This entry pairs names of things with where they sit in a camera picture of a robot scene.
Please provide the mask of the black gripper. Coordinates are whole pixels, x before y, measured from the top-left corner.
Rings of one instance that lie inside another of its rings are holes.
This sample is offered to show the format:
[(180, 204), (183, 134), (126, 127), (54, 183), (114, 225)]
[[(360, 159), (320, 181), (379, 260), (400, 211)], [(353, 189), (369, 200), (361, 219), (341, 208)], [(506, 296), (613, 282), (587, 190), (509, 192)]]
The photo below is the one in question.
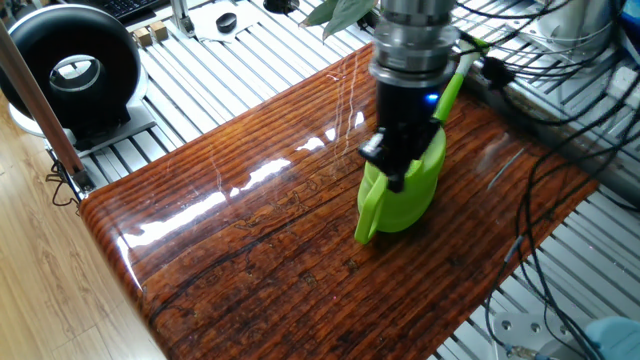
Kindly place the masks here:
[(404, 189), (402, 151), (425, 151), (439, 130), (433, 114), (440, 97), (438, 86), (407, 88), (377, 82), (378, 129), (358, 152), (386, 176), (390, 191)]

